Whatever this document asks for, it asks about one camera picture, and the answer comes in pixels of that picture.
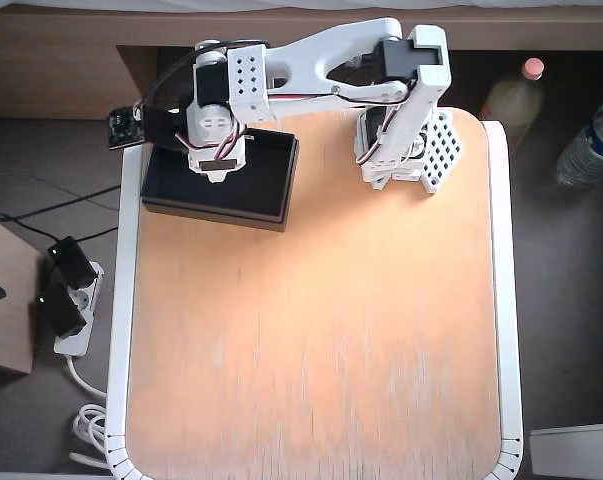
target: black plug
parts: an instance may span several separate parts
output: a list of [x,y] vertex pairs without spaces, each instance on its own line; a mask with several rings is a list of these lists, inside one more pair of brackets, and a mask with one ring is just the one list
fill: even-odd
[[57,337],[76,335],[86,324],[67,288],[60,283],[48,285],[37,297],[37,304],[41,318],[50,324]]
[[92,285],[97,278],[97,272],[74,238],[65,237],[48,248],[48,253],[54,262],[53,268],[59,269],[66,283],[74,290]]

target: white robotic arm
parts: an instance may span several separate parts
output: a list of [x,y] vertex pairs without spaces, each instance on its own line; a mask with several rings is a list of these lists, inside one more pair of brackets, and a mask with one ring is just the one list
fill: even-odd
[[[381,18],[336,26],[279,48],[252,45],[200,55],[193,67],[194,100],[187,108],[192,141],[180,138],[188,146],[190,169],[211,182],[221,182],[228,173],[242,168],[246,162],[245,124],[376,106],[383,107],[382,118],[370,131],[369,110],[364,112],[355,140],[363,180],[377,189],[390,178],[421,180],[428,191],[435,192],[444,177],[428,179],[424,171],[428,163],[425,150],[434,146],[425,141],[429,120],[439,119],[446,124],[445,128],[441,125],[442,130],[454,133],[446,115],[433,117],[438,99],[451,82],[445,33],[436,26],[419,25],[407,42],[401,37],[397,20]],[[202,42],[197,48],[212,42]],[[362,55],[372,55],[378,69],[385,69],[384,81],[354,86],[327,77],[335,67]],[[227,69],[228,101],[217,103],[201,88],[211,84],[213,80],[205,77],[216,75],[219,65]],[[455,140],[456,150],[460,145]],[[441,170],[447,173],[450,169],[446,162]]]

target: white 3d-printed part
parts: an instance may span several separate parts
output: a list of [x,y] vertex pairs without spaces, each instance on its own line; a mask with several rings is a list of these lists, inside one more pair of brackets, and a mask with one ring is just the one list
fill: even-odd
[[274,120],[265,83],[265,45],[228,50],[232,113],[241,123]]
[[452,125],[452,112],[437,109],[428,122],[421,183],[436,193],[461,156],[461,142]]
[[199,131],[206,140],[208,138],[223,138],[232,130],[232,115],[230,110],[221,105],[206,105],[201,107],[199,118]]

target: plastic bottle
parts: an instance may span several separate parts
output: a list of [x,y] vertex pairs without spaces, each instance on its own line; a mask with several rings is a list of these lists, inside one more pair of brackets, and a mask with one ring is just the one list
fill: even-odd
[[566,147],[557,162],[557,182],[585,188],[603,179],[603,105]]
[[481,109],[482,120],[498,120],[505,129],[508,145],[514,150],[539,114],[543,88],[537,81],[543,62],[528,58],[520,73],[510,74],[494,84]]

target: power strip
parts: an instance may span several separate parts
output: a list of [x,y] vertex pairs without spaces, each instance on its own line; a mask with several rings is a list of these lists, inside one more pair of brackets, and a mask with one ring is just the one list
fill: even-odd
[[62,355],[83,357],[88,351],[92,323],[94,322],[94,309],[96,307],[101,284],[103,283],[103,268],[97,262],[90,262],[92,268],[97,272],[97,278],[91,285],[74,290],[68,287],[68,295],[77,306],[79,313],[85,320],[85,326],[76,335],[66,338],[56,337],[54,340],[54,351]]

